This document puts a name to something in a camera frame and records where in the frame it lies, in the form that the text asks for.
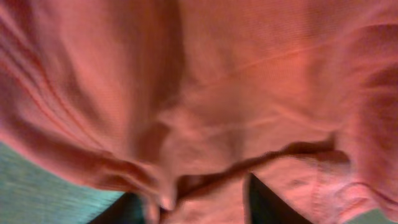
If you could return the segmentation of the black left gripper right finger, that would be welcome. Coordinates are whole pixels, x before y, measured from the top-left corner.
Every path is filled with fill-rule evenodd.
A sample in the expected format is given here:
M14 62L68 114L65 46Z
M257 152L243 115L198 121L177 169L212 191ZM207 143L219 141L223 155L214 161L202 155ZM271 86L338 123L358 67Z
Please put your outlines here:
M254 174L249 176L248 207L252 224L312 224Z

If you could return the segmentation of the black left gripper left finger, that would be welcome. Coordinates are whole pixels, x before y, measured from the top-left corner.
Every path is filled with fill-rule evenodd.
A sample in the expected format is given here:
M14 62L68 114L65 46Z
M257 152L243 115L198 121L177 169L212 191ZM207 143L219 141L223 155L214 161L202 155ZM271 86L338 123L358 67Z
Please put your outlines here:
M145 224L142 202L136 194L125 193L88 224Z

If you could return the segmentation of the orange printed t-shirt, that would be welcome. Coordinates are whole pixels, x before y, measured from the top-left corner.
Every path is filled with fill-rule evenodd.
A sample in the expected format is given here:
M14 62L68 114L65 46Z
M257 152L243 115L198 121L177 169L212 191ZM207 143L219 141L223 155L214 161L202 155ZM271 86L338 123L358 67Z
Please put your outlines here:
M397 220L397 2L2 1L1 141L150 223Z

